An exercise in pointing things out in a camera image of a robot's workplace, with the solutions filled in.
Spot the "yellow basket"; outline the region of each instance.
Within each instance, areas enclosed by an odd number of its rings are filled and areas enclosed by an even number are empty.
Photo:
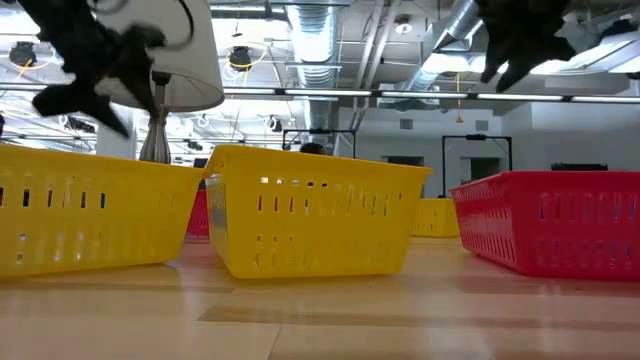
[[[430,173],[218,146],[205,170],[211,242],[239,278],[398,272]]]
[[[453,200],[420,200],[412,235],[442,238],[460,236]]]
[[[173,260],[201,177],[0,145],[0,277]]]

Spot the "wooden table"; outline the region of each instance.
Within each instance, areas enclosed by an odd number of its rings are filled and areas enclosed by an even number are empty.
[[[238,281],[173,264],[0,285],[0,359],[640,359],[640,284],[530,279],[456,240],[396,276]]]

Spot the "person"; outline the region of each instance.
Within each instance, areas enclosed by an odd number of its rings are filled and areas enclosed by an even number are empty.
[[[327,155],[324,146],[316,143],[306,143],[300,147],[300,152],[304,154]]]

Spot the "lamp base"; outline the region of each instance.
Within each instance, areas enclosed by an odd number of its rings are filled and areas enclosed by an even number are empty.
[[[160,110],[160,116],[149,121],[149,133],[140,151],[140,161],[171,164],[171,152],[167,141],[167,112]]]

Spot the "white lampshade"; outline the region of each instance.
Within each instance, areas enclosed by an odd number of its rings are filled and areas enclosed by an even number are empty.
[[[152,71],[171,74],[165,89],[164,106],[171,112],[191,112],[213,108],[224,101],[224,91],[218,66],[218,52],[211,26],[211,11],[205,0],[185,0],[193,15],[195,37],[191,45],[180,51],[162,49],[149,51],[155,60]],[[103,1],[99,7],[108,9],[114,1]],[[169,44],[182,42],[189,35],[189,21],[176,0],[135,0],[119,12],[98,15],[98,21],[121,32],[132,22],[159,27]],[[133,96],[117,79],[105,79],[97,87],[117,104],[140,108]]]

